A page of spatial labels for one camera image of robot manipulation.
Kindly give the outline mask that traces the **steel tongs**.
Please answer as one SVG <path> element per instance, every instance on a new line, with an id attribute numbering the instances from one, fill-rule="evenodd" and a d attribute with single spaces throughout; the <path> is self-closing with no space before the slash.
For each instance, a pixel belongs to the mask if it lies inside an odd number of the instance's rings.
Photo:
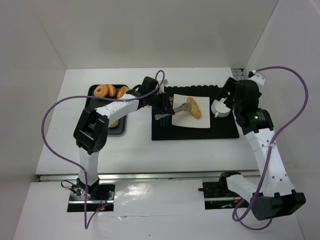
<path id="1" fill-rule="evenodd" d="M 179 112 L 190 111 L 191 109 L 192 109 L 192 105 L 190 103 L 188 103 L 188 102 L 185 102 L 181 106 L 174 108 L 173 109 L 173 113 L 155 114 L 154 118 L 155 118 L 155 120 L 158 121 L 158 120 L 160 120 L 162 118 L 175 115 L 176 113 L 179 113 Z"/>

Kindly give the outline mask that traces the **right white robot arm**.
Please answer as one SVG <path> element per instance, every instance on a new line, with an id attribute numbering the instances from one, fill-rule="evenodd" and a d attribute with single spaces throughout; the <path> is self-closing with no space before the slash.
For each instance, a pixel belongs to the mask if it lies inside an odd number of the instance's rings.
<path id="1" fill-rule="evenodd" d="M 289 216 L 306 203 L 304 193 L 296 191 L 284 167 L 278 150 L 269 112 L 259 107 L 258 84 L 253 80 L 229 77 L 216 96 L 233 111 L 236 123 L 247 139 L 258 165 L 260 181 L 253 184 L 238 171 L 220 175 L 223 193 L 235 193 L 249 204 L 258 221 Z"/>

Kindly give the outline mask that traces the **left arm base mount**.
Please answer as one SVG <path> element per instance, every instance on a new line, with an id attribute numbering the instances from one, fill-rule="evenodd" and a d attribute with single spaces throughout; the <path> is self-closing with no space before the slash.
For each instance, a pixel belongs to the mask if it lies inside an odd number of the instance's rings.
<path id="1" fill-rule="evenodd" d="M 83 213 L 85 205 L 85 191 L 69 180 L 62 180 L 61 187 L 69 190 L 68 213 Z M 114 182 L 99 184 L 91 193 L 87 194 L 87 211 L 113 212 L 115 199 Z"/>

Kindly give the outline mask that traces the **long bread roll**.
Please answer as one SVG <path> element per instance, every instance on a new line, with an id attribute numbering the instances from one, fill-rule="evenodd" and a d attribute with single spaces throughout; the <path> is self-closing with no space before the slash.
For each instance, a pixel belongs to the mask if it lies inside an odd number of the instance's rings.
<path id="1" fill-rule="evenodd" d="M 201 111 L 197 102 L 192 97 L 187 97 L 187 102 L 190 104 L 189 113 L 196 119 L 201 118 Z"/>

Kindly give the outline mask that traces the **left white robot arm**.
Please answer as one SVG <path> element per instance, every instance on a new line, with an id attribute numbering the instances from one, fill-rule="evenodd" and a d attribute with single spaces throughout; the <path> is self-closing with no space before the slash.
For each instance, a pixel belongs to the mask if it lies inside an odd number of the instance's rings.
<path id="1" fill-rule="evenodd" d="M 137 90 L 127 91 L 120 99 L 107 105 L 86 107 L 78 120 L 73 137 L 79 148 L 80 172 L 77 184 L 91 195 L 99 185 L 98 158 L 104 148 L 111 124 L 120 118 L 138 111 L 146 106 L 154 108 L 156 114 L 174 114 L 173 107 L 166 93 L 152 93 L 143 97 Z"/>

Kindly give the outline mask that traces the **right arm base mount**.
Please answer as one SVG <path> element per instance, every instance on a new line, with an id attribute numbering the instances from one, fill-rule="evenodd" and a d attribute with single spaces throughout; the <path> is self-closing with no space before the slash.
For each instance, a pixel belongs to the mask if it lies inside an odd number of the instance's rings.
<path id="1" fill-rule="evenodd" d="M 238 171 L 227 171 L 220 174 L 218 181 L 207 181 L 198 188 L 203 193 L 206 210 L 234 209 L 242 198 L 235 192 L 228 190 L 227 177 L 240 175 Z"/>

